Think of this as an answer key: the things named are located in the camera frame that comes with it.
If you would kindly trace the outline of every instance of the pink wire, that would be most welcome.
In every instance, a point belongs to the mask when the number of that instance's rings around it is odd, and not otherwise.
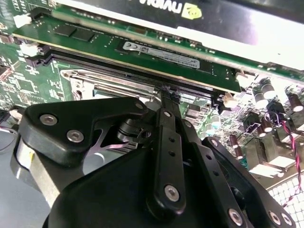
[[[294,139],[294,137],[291,135],[291,133],[289,132],[289,130],[287,129],[286,124],[285,124],[285,121],[282,122],[282,126],[283,126],[285,132],[286,132],[287,134],[290,135],[291,147],[292,147],[292,150],[296,153],[296,151],[295,151],[295,139]],[[296,195],[298,195],[298,194],[302,191],[302,187],[301,187],[302,178],[301,178],[301,167],[300,167],[300,156],[299,156],[299,154],[296,154],[296,155],[295,155],[295,166],[296,166],[296,169],[297,169],[297,171],[298,171],[298,182],[299,182],[299,183],[298,183],[298,188],[295,190],[295,192],[294,192],[295,194],[294,194],[293,196],[290,196],[290,197],[288,198],[288,201],[283,205],[283,208],[286,207],[287,204],[288,204]]]

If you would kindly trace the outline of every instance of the electrolytic capacitor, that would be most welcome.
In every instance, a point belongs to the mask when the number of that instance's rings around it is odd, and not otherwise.
[[[262,122],[262,128],[263,128],[264,132],[268,133],[268,132],[272,131],[272,126],[271,126],[270,122],[265,120],[265,118],[262,118],[261,122]]]
[[[257,127],[256,131],[257,131],[257,135],[259,137],[264,137],[266,135],[266,133],[264,132],[264,129],[261,125],[259,127]]]
[[[211,123],[206,124],[206,133],[208,135],[214,135],[215,134],[214,127],[212,126]]]
[[[262,92],[263,92],[264,98],[268,99],[268,100],[270,100],[276,96],[275,89],[273,88],[273,86],[270,83],[264,84],[262,86]]]
[[[241,160],[244,158],[242,149],[240,147],[234,148],[234,152],[236,153],[237,160]]]
[[[229,136],[229,139],[230,139],[230,144],[232,146],[232,148],[237,148],[238,147],[238,139],[237,137],[234,135],[234,134],[231,134]]]
[[[211,116],[211,124],[216,129],[220,128],[221,123],[219,114],[215,113]]]
[[[288,100],[294,112],[300,112],[303,110],[303,105],[297,94],[292,94],[288,96]]]
[[[255,101],[256,101],[256,107],[258,109],[266,108],[268,105],[268,101],[264,98],[264,95],[262,92],[258,92],[255,94]]]
[[[203,140],[204,138],[208,137],[208,134],[207,132],[202,132],[199,136],[200,136],[199,138]]]

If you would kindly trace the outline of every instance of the silver screw head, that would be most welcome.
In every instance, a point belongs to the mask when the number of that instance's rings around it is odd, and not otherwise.
[[[138,107],[139,109],[143,109],[143,106],[139,103],[136,103],[135,106]]]
[[[40,116],[40,121],[47,126],[53,126],[55,124],[57,124],[58,120],[55,116],[51,115],[51,114],[44,114],[42,116]]]
[[[73,143],[79,143],[82,142],[84,140],[84,135],[77,130],[70,130],[67,132],[66,134],[67,139]]]
[[[164,112],[167,117],[171,117],[171,114],[168,112]]]
[[[179,191],[172,185],[167,185],[165,187],[165,194],[172,202],[177,202],[180,199]]]
[[[234,209],[229,209],[228,210],[228,214],[231,218],[231,220],[237,225],[237,226],[241,226],[243,224],[243,219],[241,217],[241,215]]]
[[[185,124],[186,124],[187,127],[192,127],[192,125],[189,121],[185,121]]]
[[[286,214],[284,214],[284,213],[282,213],[281,215],[282,215],[285,223],[287,223],[288,225],[292,226],[293,222],[290,220],[290,218]]]
[[[275,213],[273,213],[272,211],[269,211],[269,216],[274,223],[276,223],[279,226],[281,225],[281,220]]]
[[[218,146],[218,145],[219,145],[218,142],[215,141],[214,139],[211,139],[211,142],[212,142],[212,144],[213,144],[214,146]]]

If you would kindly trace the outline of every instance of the barcode sticker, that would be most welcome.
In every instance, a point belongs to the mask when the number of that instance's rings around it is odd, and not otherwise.
[[[140,51],[142,53],[155,56],[161,59],[164,59],[169,62],[177,63],[180,65],[184,65],[187,67],[193,67],[196,69],[199,69],[200,67],[200,62],[197,59],[177,55],[174,53],[170,53],[167,51],[162,51],[162,50],[157,50],[151,47],[145,47],[139,44],[135,44],[132,42],[125,42],[123,45],[124,50],[130,50],[130,51]]]

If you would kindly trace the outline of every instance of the gray surface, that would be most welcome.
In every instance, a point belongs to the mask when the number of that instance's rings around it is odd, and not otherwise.
[[[12,136],[0,132],[0,149]],[[17,180],[10,170],[13,145],[0,155],[0,228],[41,228],[49,213],[43,196]]]

